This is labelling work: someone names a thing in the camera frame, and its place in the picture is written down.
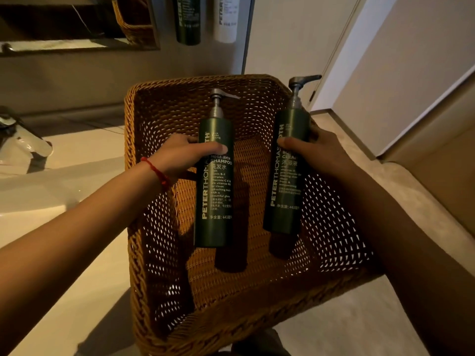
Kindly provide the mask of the person's left hand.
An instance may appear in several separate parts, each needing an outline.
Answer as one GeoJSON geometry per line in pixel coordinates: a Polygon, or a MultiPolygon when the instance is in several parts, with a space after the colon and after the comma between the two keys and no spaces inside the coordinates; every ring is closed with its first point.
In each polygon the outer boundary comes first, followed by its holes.
{"type": "Polygon", "coordinates": [[[186,146],[189,143],[199,142],[193,136],[172,134],[152,156],[148,157],[148,161],[167,176],[171,184],[179,179],[195,181],[197,176],[190,171],[190,168],[196,167],[202,158],[189,158],[186,155],[186,146]]]}

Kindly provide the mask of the person's right hand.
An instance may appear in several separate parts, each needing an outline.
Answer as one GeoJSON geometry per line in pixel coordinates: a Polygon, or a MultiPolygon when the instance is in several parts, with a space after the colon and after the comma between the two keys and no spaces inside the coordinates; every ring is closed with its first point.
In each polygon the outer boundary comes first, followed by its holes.
{"type": "Polygon", "coordinates": [[[307,142],[312,144],[312,152],[310,156],[302,157],[325,181],[343,187],[362,184],[367,178],[367,174],[353,162],[334,133],[312,122],[307,142]]]}

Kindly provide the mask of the green pump bottle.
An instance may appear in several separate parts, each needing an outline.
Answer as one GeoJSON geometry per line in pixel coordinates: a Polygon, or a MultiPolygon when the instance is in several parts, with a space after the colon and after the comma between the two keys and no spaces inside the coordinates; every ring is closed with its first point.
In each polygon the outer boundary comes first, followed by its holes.
{"type": "Polygon", "coordinates": [[[310,113],[302,106],[299,91],[321,75],[293,77],[292,92],[286,108],[276,114],[271,143],[268,186],[263,228],[271,233],[297,235],[300,232],[306,161],[298,154],[282,149],[277,140],[293,137],[307,142],[310,136],[310,113]]]}
{"type": "Polygon", "coordinates": [[[231,243],[233,232],[233,180],[235,132],[220,102],[239,99],[221,89],[211,90],[213,106],[199,124],[199,143],[218,142],[228,148],[224,155],[209,155],[197,163],[194,247],[218,248],[231,243]]]}

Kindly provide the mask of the brown woven wicker basket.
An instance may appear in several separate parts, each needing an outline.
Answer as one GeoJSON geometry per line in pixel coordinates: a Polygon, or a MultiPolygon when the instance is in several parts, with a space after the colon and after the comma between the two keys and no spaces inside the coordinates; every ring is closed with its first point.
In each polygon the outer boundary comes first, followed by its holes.
{"type": "Polygon", "coordinates": [[[198,136],[225,100],[235,129],[233,244],[194,248],[196,184],[179,180],[128,226],[133,333],[145,356],[206,356],[383,274],[338,193],[306,177],[297,237],[262,228],[274,118],[291,91],[270,75],[221,75],[139,83],[124,100],[125,166],[173,133],[198,136]]]}

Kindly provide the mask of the person's right forearm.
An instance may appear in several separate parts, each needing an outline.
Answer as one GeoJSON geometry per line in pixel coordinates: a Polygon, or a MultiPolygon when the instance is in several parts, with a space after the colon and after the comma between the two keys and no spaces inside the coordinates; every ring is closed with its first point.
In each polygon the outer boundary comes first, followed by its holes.
{"type": "Polygon", "coordinates": [[[431,356],[475,356],[475,277],[361,168],[328,173],[431,356]]]}

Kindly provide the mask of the person's left forearm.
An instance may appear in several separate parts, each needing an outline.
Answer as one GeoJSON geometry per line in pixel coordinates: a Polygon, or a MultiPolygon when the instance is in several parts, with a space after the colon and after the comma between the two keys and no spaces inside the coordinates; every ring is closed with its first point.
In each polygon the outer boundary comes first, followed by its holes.
{"type": "Polygon", "coordinates": [[[0,356],[7,356],[98,255],[170,184],[148,159],[0,249],[0,356]]]}

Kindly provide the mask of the white door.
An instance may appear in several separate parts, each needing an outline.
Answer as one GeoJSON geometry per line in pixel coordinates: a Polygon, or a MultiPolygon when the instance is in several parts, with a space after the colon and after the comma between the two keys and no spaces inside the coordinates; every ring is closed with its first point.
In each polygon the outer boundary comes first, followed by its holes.
{"type": "Polygon", "coordinates": [[[312,111],[381,156],[473,72],[475,0],[361,0],[312,111]]]}

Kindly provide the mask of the wooden cabinet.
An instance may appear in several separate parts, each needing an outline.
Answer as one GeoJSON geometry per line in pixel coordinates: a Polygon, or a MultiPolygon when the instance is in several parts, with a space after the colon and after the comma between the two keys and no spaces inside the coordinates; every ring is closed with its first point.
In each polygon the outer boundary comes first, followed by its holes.
{"type": "Polygon", "coordinates": [[[378,158],[405,167],[475,238],[475,72],[378,158]]]}

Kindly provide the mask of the white sink basin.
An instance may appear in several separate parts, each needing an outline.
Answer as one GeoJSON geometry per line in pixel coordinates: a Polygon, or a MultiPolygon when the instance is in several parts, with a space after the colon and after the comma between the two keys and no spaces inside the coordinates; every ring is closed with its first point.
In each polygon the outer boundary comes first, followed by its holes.
{"type": "Polygon", "coordinates": [[[121,156],[0,179],[0,248],[72,209],[124,169],[121,156]]]}

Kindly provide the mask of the chrome faucet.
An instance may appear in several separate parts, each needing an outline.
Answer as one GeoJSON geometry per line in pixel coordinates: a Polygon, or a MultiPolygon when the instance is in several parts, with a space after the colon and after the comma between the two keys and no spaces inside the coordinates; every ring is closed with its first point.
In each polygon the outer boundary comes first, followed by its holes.
{"type": "Polygon", "coordinates": [[[0,106],[0,179],[44,171],[52,153],[50,142],[0,106]]]}

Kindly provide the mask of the person's dark clothing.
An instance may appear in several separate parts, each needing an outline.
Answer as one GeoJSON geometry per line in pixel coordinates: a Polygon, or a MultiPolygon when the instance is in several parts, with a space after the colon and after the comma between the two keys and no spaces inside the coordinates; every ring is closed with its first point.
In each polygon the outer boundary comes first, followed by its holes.
{"type": "Polygon", "coordinates": [[[261,330],[233,343],[233,356],[291,356],[274,328],[261,330]]]}

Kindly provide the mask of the green wall-mounted bottle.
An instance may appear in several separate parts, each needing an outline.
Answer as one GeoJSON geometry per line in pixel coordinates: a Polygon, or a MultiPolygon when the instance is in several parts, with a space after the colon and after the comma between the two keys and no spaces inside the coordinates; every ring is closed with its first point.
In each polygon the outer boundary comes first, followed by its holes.
{"type": "Polygon", "coordinates": [[[186,46],[200,44],[201,0],[172,0],[175,17],[176,40],[186,46]]]}

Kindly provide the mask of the white wall-mounted bottle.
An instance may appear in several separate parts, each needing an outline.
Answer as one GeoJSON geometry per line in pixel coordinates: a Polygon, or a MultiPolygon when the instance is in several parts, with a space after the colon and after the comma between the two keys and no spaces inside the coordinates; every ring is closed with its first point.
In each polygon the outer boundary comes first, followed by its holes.
{"type": "Polygon", "coordinates": [[[213,0],[213,37],[232,44],[237,38],[240,0],[213,0]]]}

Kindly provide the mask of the wall mirror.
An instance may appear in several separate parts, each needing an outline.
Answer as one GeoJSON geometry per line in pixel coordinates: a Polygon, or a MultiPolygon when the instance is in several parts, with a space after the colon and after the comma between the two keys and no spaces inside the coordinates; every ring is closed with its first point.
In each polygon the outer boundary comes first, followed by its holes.
{"type": "Polygon", "coordinates": [[[147,0],[0,0],[0,55],[160,49],[147,0]]]}

